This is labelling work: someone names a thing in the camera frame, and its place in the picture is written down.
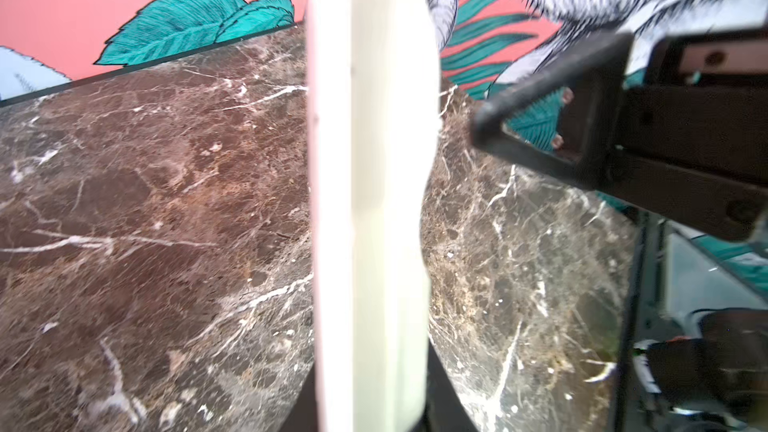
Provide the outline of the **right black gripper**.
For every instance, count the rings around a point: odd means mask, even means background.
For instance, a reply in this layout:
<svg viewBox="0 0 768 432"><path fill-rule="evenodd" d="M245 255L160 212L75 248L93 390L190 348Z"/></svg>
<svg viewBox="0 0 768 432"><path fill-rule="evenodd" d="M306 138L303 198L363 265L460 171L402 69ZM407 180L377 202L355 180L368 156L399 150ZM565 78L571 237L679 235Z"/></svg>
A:
<svg viewBox="0 0 768 432"><path fill-rule="evenodd" d="M628 32L593 34L483 101L472 145L582 190L600 183L724 241L758 239L767 229L766 28L666 37L642 85L623 93L633 42ZM526 140L523 116L538 105L554 107L554 130Z"/></svg>

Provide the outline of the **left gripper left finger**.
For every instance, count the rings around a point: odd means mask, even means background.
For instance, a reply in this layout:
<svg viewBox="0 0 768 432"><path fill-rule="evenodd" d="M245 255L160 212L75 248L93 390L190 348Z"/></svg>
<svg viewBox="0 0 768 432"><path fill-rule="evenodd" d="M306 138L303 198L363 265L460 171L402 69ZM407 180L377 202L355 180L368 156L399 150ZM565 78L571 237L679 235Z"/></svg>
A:
<svg viewBox="0 0 768 432"><path fill-rule="evenodd" d="M312 366L279 432L318 432L316 368Z"/></svg>

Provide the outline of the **white AC remote control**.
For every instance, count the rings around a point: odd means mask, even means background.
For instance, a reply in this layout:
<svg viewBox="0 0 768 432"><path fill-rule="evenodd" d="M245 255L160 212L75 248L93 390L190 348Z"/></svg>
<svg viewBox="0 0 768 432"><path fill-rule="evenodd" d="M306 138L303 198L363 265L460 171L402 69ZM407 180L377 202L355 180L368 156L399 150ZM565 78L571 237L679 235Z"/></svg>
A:
<svg viewBox="0 0 768 432"><path fill-rule="evenodd" d="M426 404L421 210L440 120L426 0L308 0L316 397L323 431L409 431Z"/></svg>

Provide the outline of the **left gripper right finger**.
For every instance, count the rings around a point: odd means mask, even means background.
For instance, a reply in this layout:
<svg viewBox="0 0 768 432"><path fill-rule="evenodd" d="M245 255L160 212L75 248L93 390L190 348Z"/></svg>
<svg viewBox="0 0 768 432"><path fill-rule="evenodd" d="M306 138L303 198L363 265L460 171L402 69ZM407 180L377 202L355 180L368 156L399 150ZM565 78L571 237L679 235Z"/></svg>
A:
<svg viewBox="0 0 768 432"><path fill-rule="evenodd" d="M429 343L424 430L429 432L477 432L434 346Z"/></svg>

